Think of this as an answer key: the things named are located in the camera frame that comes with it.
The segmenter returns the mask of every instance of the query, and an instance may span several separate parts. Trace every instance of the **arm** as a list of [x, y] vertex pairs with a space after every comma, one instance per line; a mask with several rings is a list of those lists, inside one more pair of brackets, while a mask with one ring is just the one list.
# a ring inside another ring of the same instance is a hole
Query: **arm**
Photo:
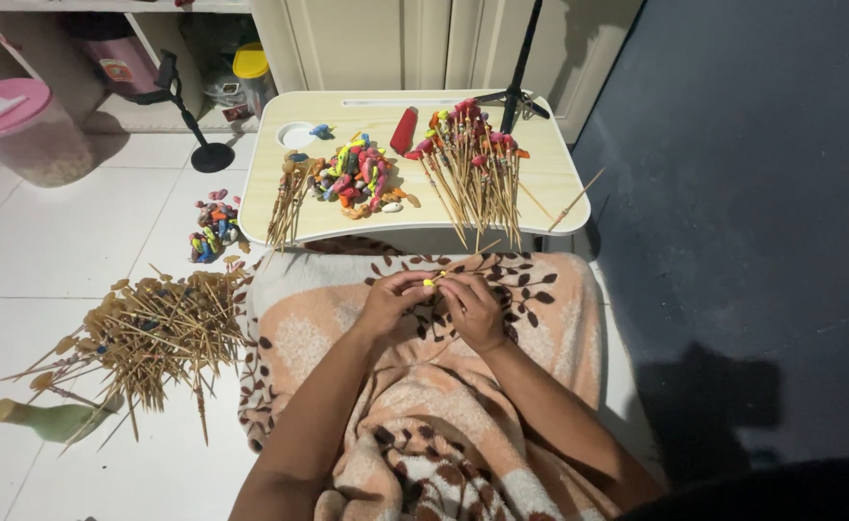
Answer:
[[453, 325], [486, 361], [527, 425], [559, 454], [598, 474], [595, 484], [621, 509], [662, 495], [662, 488], [569, 389], [553, 379], [502, 331], [499, 304], [478, 275], [438, 282]]
[[372, 347], [395, 327], [405, 309], [434, 293], [433, 288], [411, 288], [430, 275], [402, 272], [373, 285], [357, 322], [280, 413], [238, 492], [229, 521], [312, 518], [335, 465]]

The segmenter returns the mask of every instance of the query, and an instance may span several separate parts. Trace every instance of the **floral blanket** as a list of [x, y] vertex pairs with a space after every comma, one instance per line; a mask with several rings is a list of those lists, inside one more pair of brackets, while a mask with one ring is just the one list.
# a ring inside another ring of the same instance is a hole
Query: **floral blanket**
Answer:
[[[454, 257], [373, 254], [369, 239], [264, 257], [235, 296], [252, 338], [238, 419], [259, 452], [280, 411], [361, 312], [369, 285]], [[597, 408], [601, 342], [594, 279], [569, 254], [485, 254], [507, 333]], [[604, 519], [618, 514], [576, 470], [534, 444], [486, 364], [458, 338], [439, 295], [409, 310], [375, 362], [315, 519]]]

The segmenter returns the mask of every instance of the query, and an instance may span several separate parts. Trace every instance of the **gray wall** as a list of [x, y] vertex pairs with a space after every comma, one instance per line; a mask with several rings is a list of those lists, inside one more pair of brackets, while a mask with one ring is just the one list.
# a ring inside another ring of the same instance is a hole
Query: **gray wall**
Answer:
[[670, 479], [849, 456], [849, 1], [650, 0], [574, 159]]

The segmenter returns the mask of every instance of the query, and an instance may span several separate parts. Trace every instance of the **hand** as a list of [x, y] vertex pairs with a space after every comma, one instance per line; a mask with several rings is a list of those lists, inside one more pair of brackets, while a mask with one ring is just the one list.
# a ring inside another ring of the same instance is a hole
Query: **hand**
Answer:
[[454, 329], [471, 349], [481, 356], [508, 341], [499, 303], [492, 298], [486, 279], [477, 274], [447, 274], [437, 284], [451, 310]]
[[399, 272], [377, 280], [354, 327], [373, 338], [388, 334], [405, 310], [434, 294], [433, 287], [422, 285], [424, 279], [432, 276], [431, 272]]

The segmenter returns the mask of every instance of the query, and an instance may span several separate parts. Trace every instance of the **green bottle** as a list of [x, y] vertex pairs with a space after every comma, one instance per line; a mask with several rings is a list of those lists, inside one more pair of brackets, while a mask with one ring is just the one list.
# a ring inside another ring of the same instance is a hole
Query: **green bottle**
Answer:
[[27, 425], [36, 431], [39, 438], [55, 443], [77, 443], [86, 438], [108, 418], [111, 412], [103, 409], [93, 418], [96, 409], [86, 405], [69, 403], [57, 407], [37, 407], [26, 405], [9, 398], [0, 400], [0, 422], [14, 425]]

